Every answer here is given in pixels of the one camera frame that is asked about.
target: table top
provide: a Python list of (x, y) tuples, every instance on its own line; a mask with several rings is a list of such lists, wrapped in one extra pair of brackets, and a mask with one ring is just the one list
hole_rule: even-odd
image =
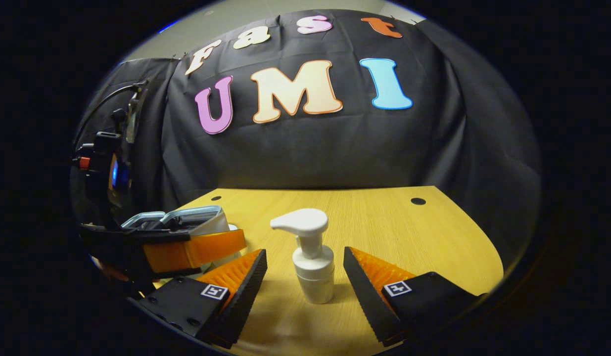
[[(421, 198), (425, 204), (412, 203)], [(411, 273), (435, 271), (480, 295), (504, 275), (497, 250), (481, 228), (434, 186), (343, 190), (215, 189), (182, 208), (220, 205), (244, 230), (241, 254), (265, 248), (268, 270), (236, 355), (373, 355), (378, 343), (343, 268), (351, 246)], [(294, 236), (272, 230), (270, 220), (300, 208), (328, 215), (323, 243), (334, 252), (334, 298), (310, 304), (292, 264)]]

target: white pump bottle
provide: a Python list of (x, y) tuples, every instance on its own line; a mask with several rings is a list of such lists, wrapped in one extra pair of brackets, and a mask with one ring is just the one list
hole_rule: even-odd
[(323, 245), (328, 216), (318, 209), (299, 209), (272, 219), (270, 226), (296, 235), (292, 261), (308, 302), (329, 302), (334, 297), (334, 252)]

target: pink letter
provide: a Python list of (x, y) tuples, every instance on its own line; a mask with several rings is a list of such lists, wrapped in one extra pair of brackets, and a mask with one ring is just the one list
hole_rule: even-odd
[(222, 106), (222, 115), (215, 120), (211, 116), (211, 111), (208, 108), (208, 95), (211, 88), (206, 88), (195, 95), (197, 110), (199, 111), (199, 123), (206, 133), (215, 135), (226, 130), (233, 121), (233, 100), (231, 99), (231, 82), (233, 76), (229, 75), (220, 79), (215, 83), (215, 88), (220, 92), (220, 104)]
[(301, 18), (296, 22), (296, 25), (300, 26), (297, 30), (304, 35), (327, 31), (332, 28), (332, 24), (326, 20), (327, 17), (322, 15)]

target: pump nozzle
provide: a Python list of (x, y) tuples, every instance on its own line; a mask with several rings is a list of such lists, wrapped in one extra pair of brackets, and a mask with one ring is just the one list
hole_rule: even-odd
[(319, 209), (295, 210), (270, 221), (271, 228), (292, 232), (306, 259), (316, 259), (321, 254), (323, 232), (328, 228), (328, 216)]

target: beige letter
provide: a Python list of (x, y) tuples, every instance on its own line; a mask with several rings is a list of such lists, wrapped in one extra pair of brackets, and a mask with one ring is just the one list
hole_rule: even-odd
[(222, 40), (219, 39), (219, 40), (209, 44), (208, 46), (204, 47), (203, 49), (198, 50), (197, 52), (195, 52), (195, 54), (193, 54), (193, 61), (191, 61), (190, 66), (188, 66), (188, 69), (187, 69), (185, 75), (189, 75), (194, 70), (198, 69), (199, 67), (202, 67), (202, 65), (204, 64), (204, 63), (202, 63), (202, 59), (208, 58), (208, 56), (210, 56), (211, 53), (213, 52), (213, 48), (217, 47), (218, 45), (220, 45), (220, 43), (222, 43)]
[(238, 40), (233, 44), (233, 48), (240, 49), (248, 47), (249, 45), (262, 43), (269, 39), (270, 35), (268, 34), (267, 26), (260, 26), (242, 32), (237, 38)]
[(307, 61), (301, 65), (294, 81), (290, 81), (277, 68), (267, 68), (251, 75), (250, 78), (257, 82), (259, 95), (259, 111), (253, 115), (253, 121), (261, 124), (279, 118), (281, 112), (272, 104), (273, 96), (289, 115), (296, 114), (303, 92), (307, 93), (307, 103), (303, 106), (303, 111), (308, 114), (334, 113), (341, 110), (343, 103), (335, 98), (329, 81), (330, 67), (330, 61)]

